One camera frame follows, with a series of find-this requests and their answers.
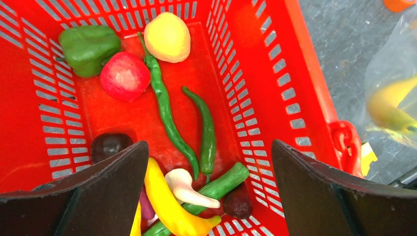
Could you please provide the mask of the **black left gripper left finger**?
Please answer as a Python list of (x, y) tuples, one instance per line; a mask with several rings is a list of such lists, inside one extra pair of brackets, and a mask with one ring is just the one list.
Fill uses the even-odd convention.
[(148, 157), (148, 143), (139, 141), (67, 177), (1, 194), (1, 235), (129, 235)]

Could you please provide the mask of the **yellow banana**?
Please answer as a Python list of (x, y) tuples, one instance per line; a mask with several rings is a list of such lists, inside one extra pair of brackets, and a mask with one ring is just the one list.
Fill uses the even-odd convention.
[(417, 86), (417, 76), (395, 81), (371, 95), (366, 108), (373, 122), (404, 135), (417, 133), (417, 120), (398, 108), (400, 102)]

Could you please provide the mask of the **clear zip top bag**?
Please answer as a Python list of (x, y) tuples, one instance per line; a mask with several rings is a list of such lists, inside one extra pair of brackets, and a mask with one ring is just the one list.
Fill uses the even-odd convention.
[(365, 75), (363, 126), (417, 147), (417, 7), (399, 18)]

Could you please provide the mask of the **yellow orange peach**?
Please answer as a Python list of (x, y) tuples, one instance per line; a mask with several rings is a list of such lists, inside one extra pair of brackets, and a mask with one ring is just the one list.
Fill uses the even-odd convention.
[(144, 42), (148, 51), (161, 61), (178, 63), (190, 55), (189, 28), (180, 17), (171, 12), (162, 12), (146, 25)]

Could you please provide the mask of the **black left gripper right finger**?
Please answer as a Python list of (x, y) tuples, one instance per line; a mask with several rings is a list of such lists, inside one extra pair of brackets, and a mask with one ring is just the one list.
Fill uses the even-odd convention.
[(355, 177), (281, 140), (272, 142), (271, 154), (290, 235), (416, 235), (415, 190)]

